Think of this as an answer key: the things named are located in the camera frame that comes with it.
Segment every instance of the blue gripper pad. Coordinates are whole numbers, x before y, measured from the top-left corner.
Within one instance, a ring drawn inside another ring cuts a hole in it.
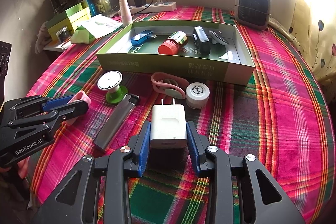
[[[139,152],[139,168],[138,168],[138,177],[142,177],[143,173],[146,170],[148,154],[149,154],[149,140],[150,140],[150,133],[151,133],[151,123],[148,123],[147,129],[145,131],[142,146]]]
[[[55,107],[66,105],[72,97],[74,97],[74,94],[73,95],[68,95],[68,96],[63,96],[63,97],[57,97],[55,99],[48,100],[46,102],[46,104],[43,106],[42,109],[43,109],[44,112],[47,112],[47,111],[50,111],[51,109],[53,109]]]
[[[188,138],[188,150],[189,150],[191,164],[194,169],[194,172],[199,177],[201,173],[200,156],[199,156],[199,153],[196,147],[193,133],[191,131],[191,128],[188,122],[186,123],[186,127],[187,127],[187,138]]]

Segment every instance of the person's hand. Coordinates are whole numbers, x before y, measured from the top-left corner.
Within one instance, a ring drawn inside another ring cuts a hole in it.
[[[26,176],[27,176],[27,173],[28,173],[28,158],[22,160],[22,161],[19,161],[17,163],[17,166],[18,166],[18,171],[17,173],[19,174],[20,178],[24,179]],[[4,172],[7,172],[9,168],[1,168],[0,167],[0,173],[4,173]]]

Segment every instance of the white charger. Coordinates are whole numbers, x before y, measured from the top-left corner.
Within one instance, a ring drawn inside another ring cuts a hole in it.
[[[187,146],[187,131],[183,105],[155,105],[152,108],[151,148],[183,148]]]

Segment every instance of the gray lighter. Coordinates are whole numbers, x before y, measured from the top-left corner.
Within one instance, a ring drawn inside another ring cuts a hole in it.
[[[117,105],[102,129],[98,132],[93,143],[106,152],[108,145],[114,140],[119,129],[127,120],[140,101],[139,96],[127,93],[124,99]]]

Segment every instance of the plaid cloth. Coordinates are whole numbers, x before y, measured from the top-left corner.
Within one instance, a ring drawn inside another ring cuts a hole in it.
[[[185,19],[235,24],[220,9],[179,7],[174,12],[142,14],[135,21]],[[257,31],[237,25],[256,69],[246,87],[206,81],[208,104],[202,110],[185,108],[200,134],[227,153],[257,155],[290,196],[306,223],[317,218],[329,200],[335,176],[334,133],[323,95],[298,52],[275,30]],[[62,126],[55,143],[31,156],[29,181],[43,202],[85,154],[101,156],[92,140],[113,108],[105,92],[97,88],[102,75],[95,53],[112,34],[90,45],[74,45],[41,76],[28,95],[58,97],[84,90],[92,100],[90,110],[72,126]],[[127,144],[151,108],[164,98],[153,91],[150,75],[124,73],[122,84],[140,96],[141,103],[111,144],[107,154]],[[150,153],[140,179],[129,182],[133,223],[204,223],[208,179],[192,171],[187,150],[161,159]],[[101,191],[98,215],[102,215]],[[239,222],[238,192],[234,184],[236,223]]]

